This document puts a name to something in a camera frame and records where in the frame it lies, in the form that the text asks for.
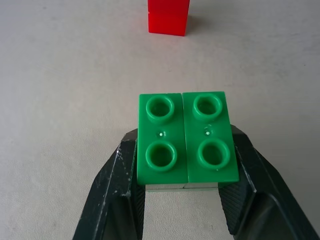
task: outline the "white surface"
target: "white surface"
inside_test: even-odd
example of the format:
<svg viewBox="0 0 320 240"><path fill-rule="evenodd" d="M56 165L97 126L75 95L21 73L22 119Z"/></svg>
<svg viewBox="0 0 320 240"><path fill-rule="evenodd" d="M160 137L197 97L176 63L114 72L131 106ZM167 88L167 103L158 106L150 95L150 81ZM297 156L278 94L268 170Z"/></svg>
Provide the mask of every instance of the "white surface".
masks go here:
<svg viewBox="0 0 320 240"><path fill-rule="evenodd" d="M191 0L186 37L146 0L0 2L0 239L71 239L138 94L225 91L231 122L320 233L320 1ZM231 240L216 191L148 193L145 240Z"/></svg>

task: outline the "red block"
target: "red block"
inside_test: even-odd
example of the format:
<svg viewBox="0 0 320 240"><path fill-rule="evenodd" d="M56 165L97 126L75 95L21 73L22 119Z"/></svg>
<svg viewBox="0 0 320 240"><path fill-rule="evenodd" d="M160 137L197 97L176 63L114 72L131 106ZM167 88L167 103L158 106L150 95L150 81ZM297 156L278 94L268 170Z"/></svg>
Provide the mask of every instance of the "red block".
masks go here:
<svg viewBox="0 0 320 240"><path fill-rule="evenodd" d="M184 36L190 0L148 0L149 33Z"/></svg>

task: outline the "lego stud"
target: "lego stud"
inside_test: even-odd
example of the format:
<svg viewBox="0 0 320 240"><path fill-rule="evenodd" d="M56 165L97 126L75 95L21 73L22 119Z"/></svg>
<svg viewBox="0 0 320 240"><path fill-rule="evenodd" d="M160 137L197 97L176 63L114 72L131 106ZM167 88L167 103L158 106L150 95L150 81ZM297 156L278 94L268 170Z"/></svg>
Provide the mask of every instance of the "lego stud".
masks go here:
<svg viewBox="0 0 320 240"><path fill-rule="evenodd" d="M175 112L174 102L164 95L151 97L145 108L148 119L154 124L165 124Z"/></svg>
<svg viewBox="0 0 320 240"><path fill-rule="evenodd" d="M176 164L177 150L170 142L158 140L148 146L145 158L150 168L158 172L165 172Z"/></svg>
<svg viewBox="0 0 320 240"><path fill-rule="evenodd" d="M219 116L222 108L222 102L216 95L203 93L194 99L192 113L197 120L208 123Z"/></svg>
<svg viewBox="0 0 320 240"><path fill-rule="evenodd" d="M230 161L230 150L220 139L207 139L198 148L197 160L206 169L219 170Z"/></svg>

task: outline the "plastic toy brick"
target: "plastic toy brick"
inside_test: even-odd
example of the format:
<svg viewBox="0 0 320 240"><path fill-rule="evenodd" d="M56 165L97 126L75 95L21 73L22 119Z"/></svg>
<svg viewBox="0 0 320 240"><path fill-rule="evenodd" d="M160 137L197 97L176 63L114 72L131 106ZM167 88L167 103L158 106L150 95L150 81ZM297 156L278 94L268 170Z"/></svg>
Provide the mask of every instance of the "plastic toy brick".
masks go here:
<svg viewBox="0 0 320 240"><path fill-rule="evenodd" d="M139 96L137 181L140 185L188 182L180 93Z"/></svg>
<svg viewBox="0 0 320 240"><path fill-rule="evenodd" d="M150 33L184 36L190 0L148 0Z"/></svg>
<svg viewBox="0 0 320 240"><path fill-rule="evenodd" d="M141 94L137 141L137 181L149 189L239 180L224 92Z"/></svg>
<svg viewBox="0 0 320 240"><path fill-rule="evenodd" d="M224 92L182 94L189 183L239 181Z"/></svg>

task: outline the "green lego brick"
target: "green lego brick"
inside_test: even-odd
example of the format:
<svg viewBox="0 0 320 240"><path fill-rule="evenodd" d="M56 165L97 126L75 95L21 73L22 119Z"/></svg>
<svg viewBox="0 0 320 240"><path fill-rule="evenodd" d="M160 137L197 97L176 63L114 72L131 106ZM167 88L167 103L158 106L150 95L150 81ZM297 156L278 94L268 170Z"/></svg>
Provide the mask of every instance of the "green lego brick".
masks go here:
<svg viewBox="0 0 320 240"><path fill-rule="evenodd" d="M189 183L239 181L224 92L182 94Z"/></svg>
<svg viewBox="0 0 320 240"><path fill-rule="evenodd" d="M140 185L188 182L182 95L141 94L137 139Z"/></svg>

